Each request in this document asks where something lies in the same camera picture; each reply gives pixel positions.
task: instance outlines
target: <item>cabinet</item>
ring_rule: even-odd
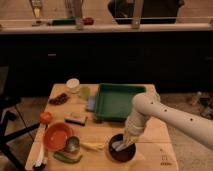
[[[212,42],[211,31],[1,35],[0,62],[10,66],[6,91],[21,96],[48,95],[72,77],[212,91]]]

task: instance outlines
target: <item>cable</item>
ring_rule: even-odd
[[[21,120],[22,120],[22,122],[23,122],[25,128],[28,128],[26,122],[24,121],[24,118],[22,117],[21,112],[18,110],[18,107],[17,107],[16,105],[15,105],[15,109],[16,109],[18,115],[20,116],[20,118],[21,118]],[[28,133],[28,135],[31,137],[32,141],[34,141],[34,138],[33,138],[33,136],[31,135],[31,133],[30,133],[30,132],[27,132],[27,133]]]

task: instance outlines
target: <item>pepper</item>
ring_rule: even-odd
[[[61,162],[74,164],[78,163],[83,157],[83,155],[80,155],[78,158],[71,159],[60,152],[54,152],[53,157]]]

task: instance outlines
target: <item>white cup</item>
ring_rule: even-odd
[[[79,91],[80,82],[77,78],[69,79],[66,85],[71,93],[77,93]]]

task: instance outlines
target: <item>dish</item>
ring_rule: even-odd
[[[80,149],[79,138],[76,136],[71,136],[67,139],[64,150],[70,153],[78,153]]]
[[[44,134],[43,143],[46,149],[50,151],[59,151],[64,149],[67,138],[73,135],[74,132],[69,125],[58,122],[47,128]]]

